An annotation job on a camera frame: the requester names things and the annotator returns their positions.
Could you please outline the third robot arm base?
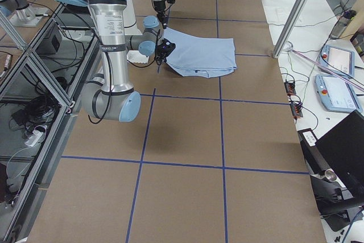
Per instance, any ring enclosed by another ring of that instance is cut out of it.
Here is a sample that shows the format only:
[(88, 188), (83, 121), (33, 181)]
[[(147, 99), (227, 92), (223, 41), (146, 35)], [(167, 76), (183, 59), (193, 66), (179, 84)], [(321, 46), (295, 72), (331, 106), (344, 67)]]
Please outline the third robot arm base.
[(42, 18), (49, 16), (49, 8), (33, 7), (28, 0), (1, 0), (1, 13), (10, 18), (15, 27), (36, 27)]

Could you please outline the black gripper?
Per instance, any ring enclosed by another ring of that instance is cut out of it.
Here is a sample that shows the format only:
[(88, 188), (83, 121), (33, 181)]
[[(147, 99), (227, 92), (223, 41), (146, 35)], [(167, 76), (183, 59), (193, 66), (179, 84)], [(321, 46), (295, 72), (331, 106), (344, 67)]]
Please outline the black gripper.
[(166, 17), (166, 2), (165, 0), (153, 1), (154, 10), (157, 14), (158, 19), (162, 19), (162, 27), (168, 27), (168, 18)]
[(161, 65), (164, 64), (167, 60), (167, 54), (165, 52), (163, 52), (161, 47), (158, 47), (156, 50), (156, 55), (155, 55), (155, 61), (157, 65)]

